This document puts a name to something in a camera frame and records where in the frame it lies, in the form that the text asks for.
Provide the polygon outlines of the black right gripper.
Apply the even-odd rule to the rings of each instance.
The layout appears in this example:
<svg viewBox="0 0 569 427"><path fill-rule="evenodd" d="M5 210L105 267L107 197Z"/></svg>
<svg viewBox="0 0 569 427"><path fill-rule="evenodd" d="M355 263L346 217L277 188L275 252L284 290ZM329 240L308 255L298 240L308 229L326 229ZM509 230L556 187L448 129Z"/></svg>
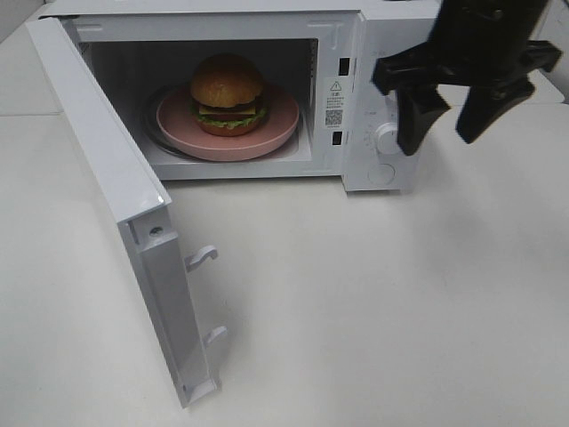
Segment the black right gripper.
<svg viewBox="0 0 569 427"><path fill-rule="evenodd" d="M444 1L427 40L379 58L373 83L397 93L397 144L419 150L431 126L450 109L438 85L470 87L456 132L473 143L496 120L532 97L528 75L550 72L563 53L533 40L546 1Z"/></svg>

